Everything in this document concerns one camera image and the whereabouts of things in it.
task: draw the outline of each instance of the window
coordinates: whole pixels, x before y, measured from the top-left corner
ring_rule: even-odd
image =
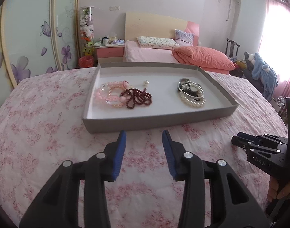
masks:
[[[267,14],[259,54],[278,76],[274,96],[290,96],[290,8],[280,0],[266,0]]]

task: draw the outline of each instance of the glass display cylinder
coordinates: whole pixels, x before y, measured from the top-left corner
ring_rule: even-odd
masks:
[[[93,55],[93,9],[94,6],[80,8],[80,52],[81,55]]]

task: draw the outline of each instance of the blue clothing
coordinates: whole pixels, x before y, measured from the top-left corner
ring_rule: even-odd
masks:
[[[258,80],[260,78],[264,87],[264,92],[262,95],[269,102],[272,99],[275,87],[278,86],[277,75],[272,67],[263,61],[259,53],[255,54],[255,60],[256,62],[254,69],[252,70],[252,78],[254,80]]]

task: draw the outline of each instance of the orange comforter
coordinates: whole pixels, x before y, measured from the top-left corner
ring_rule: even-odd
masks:
[[[172,50],[172,54],[179,63],[196,65],[205,71],[229,74],[235,69],[225,54],[207,47],[181,46]]]

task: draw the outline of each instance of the dark red bead necklace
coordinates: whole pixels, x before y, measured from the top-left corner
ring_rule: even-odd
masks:
[[[149,106],[152,103],[151,94],[146,92],[146,88],[143,91],[131,88],[123,91],[120,95],[130,97],[127,99],[126,106],[128,109],[133,109],[136,105],[146,105]]]

